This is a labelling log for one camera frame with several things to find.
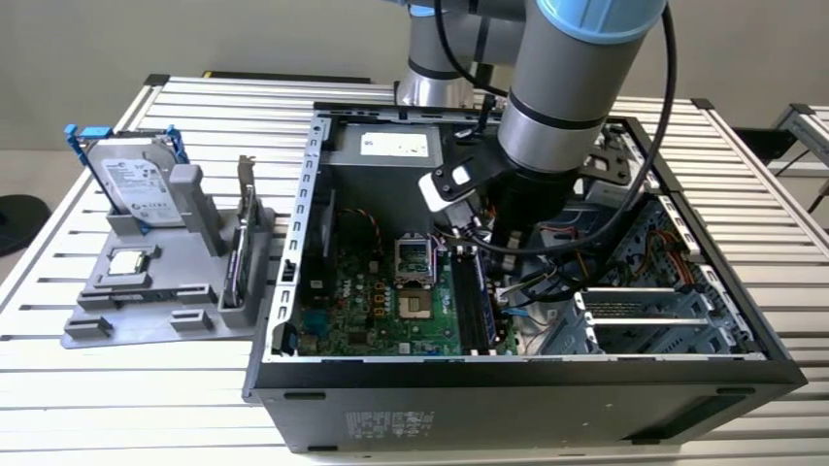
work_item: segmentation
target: label sticker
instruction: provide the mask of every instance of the label sticker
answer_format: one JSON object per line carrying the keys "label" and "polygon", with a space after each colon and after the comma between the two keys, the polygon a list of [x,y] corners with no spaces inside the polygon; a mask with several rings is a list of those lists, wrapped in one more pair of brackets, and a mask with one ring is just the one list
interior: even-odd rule
{"label": "label sticker", "polygon": [[346,413],[349,437],[355,440],[387,437],[429,437],[434,411],[386,411]]}
{"label": "label sticker", "polygon": [[120,199],[135,218],[151,226],[167,226],[182,222],[167,184],[152,162],[144,159],[115,158],[103,160],[102,164]]}
{"label": "label sticker", "polygon": [[361,140],[361,154],[427,157],[429,139],[425,134],[366,133]]}

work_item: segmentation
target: white wall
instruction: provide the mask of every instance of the white wall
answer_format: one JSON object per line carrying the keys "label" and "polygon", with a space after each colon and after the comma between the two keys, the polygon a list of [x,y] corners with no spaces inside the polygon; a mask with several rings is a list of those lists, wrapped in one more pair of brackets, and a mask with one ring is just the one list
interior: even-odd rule
{"label": "white wall", "polygon": [[[676,0],[680,92],[740,124],[829,103],[825,0]],[[406,12],[377,0],[2,0],[0,148],[63,148],[62,129],[115,123],[148,73],[207,69],[363,76],[406,68]],[[664,89],[649,37],[628,95]]]}

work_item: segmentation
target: black cable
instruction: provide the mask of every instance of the black cable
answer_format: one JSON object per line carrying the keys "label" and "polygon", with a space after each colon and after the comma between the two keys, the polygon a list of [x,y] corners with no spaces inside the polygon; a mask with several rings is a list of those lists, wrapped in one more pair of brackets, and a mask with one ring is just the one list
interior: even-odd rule
{"label": "black cable", "polygon": [[455,53],[453,52],[453,48],[450,47],[450,39],[446,35],[446,24],[443,23],[443,2],[441,0],[435,0],[435,25],[438,26],[438,39],[441,40],[441,48],[443,49],[443,54],[446,55],[446,59],[450,60],[453,64],[453,68],[455,71],[463,76],[463,78],[479,89],[486,90],[487,92],[493,92],[495,95],[501,97],[506,97],[506,91],[504,89],[498,89],[497,87],[483,83],[474,76],[469,74],[469,72],[463,69],[461,63],[458,62],[458,58],[455,57]]}
{"label": "black cable", "polygon": [[808,206],[807,212],[813,213],[817,210],[817,207],[820,206],[820,203],[824,202],[824,197],[827,197],[827,196],[824,196],[823,194],[820,196],[817,196],[817,198],[812,202],[812,205]]}
{"label": "black cable", "polygon": [[662,26],[665,29],[665,47],[668,55],[665,102],[662,103],[660,123],[657,124],[657,132],[654,133],[653,142],[650,143],[650,148],[648,149],[648,156],[645,157],[645,162],[642,163],[642,166],[638,170],[638,174],[633,179],[632,188],[628,192],[628,195],[625,196],[625,200],[622,201],[620,209],[613,214],[610,219],[605,222],[605,224],[598,228],[598,230],[590,233],[589,236],[562,245],[533,249],[505,248],[489,244],[486,241],[473,235],[470,241],[482,249],[506,255],[562,254],[565,252],[570,252],[572,250],[588,247],[589,245],[596,243],[596,240],[601,239],[608,233],[616,230],[617,223],[622,219],[625,212],[628,211],[633,204],[633,201],[636,200],[638,190],[645,183],[648,173],[650,173],[650,169],[653,168],[653,164],[657,159],[657,153],[660,151],[660,147],[662,146],[662,140],[665,139],[665,134],[669,129],[669,119],[672,116],[672,110],[674,108],[674,98],[677,96],[677,34],[674,32],[674,18],[672,17],[672,8],[668,4],[665,6],[665,11],[662,12]]}
{"label": "black cable", "polygon": [[774,177],[779,177],[783,172],[789,170],[789,167],[792,165],[795,165],[795,162],[797,162],[800,159],[803,159],[807,154],[808,154],[808,149],[804,150],[797,157],[795,157],[792,160],[789,160],[789,163],[787,163],[787,165],[780,170],[777,170],[777,173],[774,174]]}

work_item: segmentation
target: slotted aluminum surface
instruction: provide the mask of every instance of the slotted aluminum surface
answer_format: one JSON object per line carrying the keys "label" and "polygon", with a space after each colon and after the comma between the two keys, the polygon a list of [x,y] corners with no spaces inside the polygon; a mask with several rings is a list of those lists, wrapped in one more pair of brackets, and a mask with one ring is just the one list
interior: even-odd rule
{"label": "slotted aluminum surface", "polygon": [[[142,91],[119,127],[184,133],[216,204],[237,204],[235,163],[255,155],[266,205],[287,216],[311,104],[390,103],[386,85],[174,78]],[[661,101],[616,115],[653,133]],[[269,415],[241,400],[250,342],[64,350],[59,336],[108,225],[83,175],[0,287],[0,464],[261,464],[549,461],[580,464],[829,463],[829,263],[825,237],[752,162],[716,112],[678,100],[662,154],[811,383],[681,448],[435,451],[293,457]],[[278,227],[285,233],[285,224]]]}

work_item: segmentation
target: black computer chassis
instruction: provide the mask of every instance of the black computer chassis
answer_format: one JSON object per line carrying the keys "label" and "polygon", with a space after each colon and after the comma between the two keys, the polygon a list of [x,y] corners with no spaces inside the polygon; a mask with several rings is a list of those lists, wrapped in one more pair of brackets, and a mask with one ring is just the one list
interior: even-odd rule
{"label": "black computer chassis", "polygon": [[[477,118],[475,111],[458,109],[318,103],[313,125],[327,125],[315,128],[330,137],[345,122],[451,124]],[[500,120],[494,113],[491,122]],[[612,116],[608,121],[626,127],[646,153],[650,141],[638,120]],[[765,360],[561,356],[524,362],[450,357],[293,362],[286,357],[266,363],[263,310],[243,397],[263,404],[291,451],[681,444],[807,384],[661,156],[653,172],[742,310]]]}

